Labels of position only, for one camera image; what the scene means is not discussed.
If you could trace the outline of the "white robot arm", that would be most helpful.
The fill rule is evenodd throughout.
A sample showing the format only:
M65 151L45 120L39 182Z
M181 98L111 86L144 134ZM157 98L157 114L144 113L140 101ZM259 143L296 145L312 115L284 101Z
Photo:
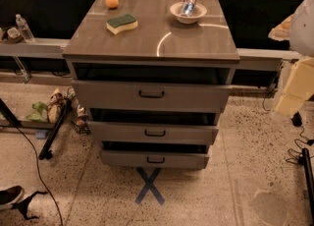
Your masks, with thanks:
M271 29L268 37L288 40L290 49L302 56L292 66L275 108L277 113L291 117L314 95L314 0L303 0L292 15Z

